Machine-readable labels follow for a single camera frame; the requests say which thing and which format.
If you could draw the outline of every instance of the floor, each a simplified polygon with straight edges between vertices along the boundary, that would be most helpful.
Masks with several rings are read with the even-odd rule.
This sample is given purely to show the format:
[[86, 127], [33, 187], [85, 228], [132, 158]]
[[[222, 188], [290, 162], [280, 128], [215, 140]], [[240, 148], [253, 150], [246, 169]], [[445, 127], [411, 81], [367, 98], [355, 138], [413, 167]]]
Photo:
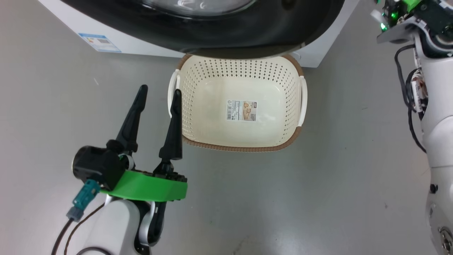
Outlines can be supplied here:
[[[308, 111], [293, 145], [255, 154], [184, 145], [174, 165], [188, 177], [187, 198], [168, 204], [153, 254], [435, 254], [424, 216], [430, 172], [408, 129], [398, 46], [376, 45], [372, 8], [361, 1], [319, 68], [304, 70]], [[49, 254], [81, 187], [72, 157], [116, 137], [141, 84], [149, 95], [135, 160], [149, 171], [159, 163], [178, 59], [98, 53], [38, 1], [2, 1], [0, 33], [0, 246]], [[401, 59], [407, 73], [412, 56]]]

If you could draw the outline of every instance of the brown cable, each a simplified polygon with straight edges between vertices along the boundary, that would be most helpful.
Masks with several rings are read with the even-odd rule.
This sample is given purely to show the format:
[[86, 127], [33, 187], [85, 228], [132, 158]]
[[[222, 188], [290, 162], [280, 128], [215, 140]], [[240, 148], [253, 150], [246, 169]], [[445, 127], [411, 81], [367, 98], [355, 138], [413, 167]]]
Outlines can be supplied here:
[[88, 214], [85, 219], [83, 219], [81, 222], [79, 222], [75, 227], [74, 229], [71, 231], [71, 233], [69, 234], [69, 237], [67, 238], [67, 241], [66, 241], [66, 246], [64, 247], [64, 252], [63, 254], [64, 255], [67, 255], [67, 248], [69, 247], [69, 242], [71, 241], [71, 238], [72, 236], [74, 235], [74, 233], [76, 232], [76, 230], [80, 227], [80, 225], [82, 225], [85, 221], [87, 221], [91, 216], [93, 216], [95, 213], [97, 213], [97, 211], [99, 211], [105, 204], [102, 204], [100, 205], [98, 208], [96, 208], [94, 211], [92, 211], [90, 214]]

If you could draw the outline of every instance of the white handle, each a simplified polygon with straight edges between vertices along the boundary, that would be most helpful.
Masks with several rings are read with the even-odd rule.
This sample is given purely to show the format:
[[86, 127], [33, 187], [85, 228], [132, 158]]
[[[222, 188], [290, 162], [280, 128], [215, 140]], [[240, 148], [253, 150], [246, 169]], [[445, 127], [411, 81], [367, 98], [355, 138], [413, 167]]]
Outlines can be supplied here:
[[300, 88], [302, 89], [302, 106], [300, 107], [300, 118], [297, 124], [299, 127], [304, 123], [305, 114], [307, 113], [307, 81], [304, 76], [300, 76]]
[[179, 83], [181, 82], [181, 76], [179, 76], [179, 69], [176, 69], [171, 78], [170, 78], [170, 84], [169, 84], [169, 94], [167, 97], [167, 104], [169, 106], [169, 115], [171, 118], [171, 103], [173, 102], [173, 92], [179, 88]]

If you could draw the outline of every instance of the laundry basket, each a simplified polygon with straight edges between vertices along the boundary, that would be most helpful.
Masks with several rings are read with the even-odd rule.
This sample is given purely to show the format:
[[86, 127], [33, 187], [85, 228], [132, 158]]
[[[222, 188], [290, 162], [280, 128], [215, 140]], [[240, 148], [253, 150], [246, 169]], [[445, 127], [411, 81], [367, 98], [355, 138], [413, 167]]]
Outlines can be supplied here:
[[185, 55], [173, 73], [182, 92], [183, 139], [210, 149], [270, 152], [299, 135], [307, 110], [307, 84], [289, 55], [258, 60]]

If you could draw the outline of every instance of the brown basket rim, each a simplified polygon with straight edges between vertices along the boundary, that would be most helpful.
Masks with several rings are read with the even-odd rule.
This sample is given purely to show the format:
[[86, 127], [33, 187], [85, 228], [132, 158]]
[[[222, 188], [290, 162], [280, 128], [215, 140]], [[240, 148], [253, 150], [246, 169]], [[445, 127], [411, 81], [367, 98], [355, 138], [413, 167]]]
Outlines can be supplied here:
[[[184, 66], [184, 63], [191, 58], [193, 55], [190, 54], [185, 54], [181, 60], [178, 63], [177, 69], [181, 70], [181, 68]], [[302, 71], [302, 68], [300, 67], [299, 63], [289, 54], [282, 56], [283, 58], [287, 59], [290, 61], [293, 66], [296, 68], [297, 73], [299, 76], [303, 76], [304, 72]], [[183, 141], [186, 142], [187, 144], [197, 146], [197, 147], [202, 147], [202, 148], [208, 148], [208, 149], [213, 149], [213, 150], [221, 150], [221, 151], [229, 151], [229, 152], [275, 152], [282, 150], [286, 147], [288, 147], [290, 144], [292, 144], [296, 138], [299, 136], [300, 131], [302, 127], [296, 127], [296, 130], [294, 131], [293, 135], [284, 143], [277, 145], [277, 146], [271, 146], [271, 147], [231, 147], [231, 146], [221, 146], [221, 145], [214, 145], [214, 144], [209, 144], [209, 143], [203, 143], [203, 142], [196, 142], [193, 140], [190, 140], [189, 138], [185, 137], [183, 135]]]

